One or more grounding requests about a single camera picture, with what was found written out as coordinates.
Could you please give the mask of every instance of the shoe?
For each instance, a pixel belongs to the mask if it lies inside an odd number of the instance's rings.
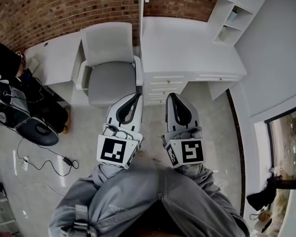
[[[66,110],[66,112],[68,114],[68,119],[67,119],[67,122],[65,123],[63,134],[68,134],[69,130],[70,130],[70,127],[71,127],[71,110],[70,110],[70,106],[66,106],[65,110]]]
[[[6,197],[6,192],[5,192],[5,189],[4,189],[4,186],[3,186],[3,183],[0,182],[0,187],[1,187],[1,193],[4,197]]]

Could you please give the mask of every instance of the chair armrest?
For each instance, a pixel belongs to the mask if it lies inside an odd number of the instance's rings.
[[[142,62],[140,58],[134,55],[135,69],[136,69],[136,86],[143,86],[143,71]]]
[[[92,72],[92,68],[86,66],[87,61],[84,61],[80,65],[79,74],[75,83],[77,90],[87,90],[89,87],[89,79]]]

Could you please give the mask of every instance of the gray jacket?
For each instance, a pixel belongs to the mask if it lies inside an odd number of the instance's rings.
[[[117,237],[153,203],[165,209],[187,237],[243,237],[248,228],[203,165],[172,169],[137,157],[128,170],[100,164],[81,178],[57,206],[51,237],[75,220],[75,205],[87,205],[89,223],[98,236]]]

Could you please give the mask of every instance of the red brick wall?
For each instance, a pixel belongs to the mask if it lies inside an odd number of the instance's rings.
[[[217,0],[149,0],[144,16],[178,17],[207,22]]]
[[[133,24],[138,44],[138,0],[0,0],[0,42],[12,50],[104,22]]]

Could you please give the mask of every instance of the gray floor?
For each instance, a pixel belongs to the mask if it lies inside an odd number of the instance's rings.
[[[206,166],[214,171],[216,184],[240,210],[241,173],[236,131],[226,94],[212,101],[206,83],[191,82],[181,94],[198,110],[203,128]],[[50,164],[37,171],[29,167],[14,170],[13,151],[21,138],[15,132],[0,126],[0,180],[4,183],[9,202],[25,237],[48,236],[47,226],[54,208],[78,177],[88,176],[98,164],[96,161],[97,136],[102,133],[107,108],[73,108],[73,124],[68,135],[60,135],[59,143],[51,149],[70,159],[77,159],[80,168],[66,177],[57,176]],[[169,164],[160,136],[166,132],[165,106],[145,106],[142,134],[145,137],[142,152]],[[23,140],[20,157],[29,156],[30,162],[41,166],[46,159],[57,164],[57,156]],[[16,157],[15,166],[20,160]]]

